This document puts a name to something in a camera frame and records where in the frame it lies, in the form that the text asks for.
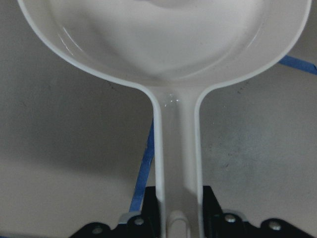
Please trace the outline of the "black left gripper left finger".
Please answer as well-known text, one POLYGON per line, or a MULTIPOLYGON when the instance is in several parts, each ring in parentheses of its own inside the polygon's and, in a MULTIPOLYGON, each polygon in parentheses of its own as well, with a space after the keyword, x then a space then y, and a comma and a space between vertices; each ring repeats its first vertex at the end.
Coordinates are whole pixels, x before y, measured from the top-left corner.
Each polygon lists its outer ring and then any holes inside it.
POLYGON ((145 218, 145 222, 141 225, 141 235, 138 237, 159 238, 161 235, 161 220, 155 186, 148 186, 145 189, 141 216, 145 218))

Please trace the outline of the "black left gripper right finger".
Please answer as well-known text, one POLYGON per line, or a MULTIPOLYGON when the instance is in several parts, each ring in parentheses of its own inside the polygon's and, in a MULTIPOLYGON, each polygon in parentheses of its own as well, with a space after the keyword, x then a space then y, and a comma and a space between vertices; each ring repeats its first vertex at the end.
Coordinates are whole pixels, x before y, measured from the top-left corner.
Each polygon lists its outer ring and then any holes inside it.
POLYGON ((221 206, 210 186, 203 186, 203 224, 206 238, 220 237, 221 206))

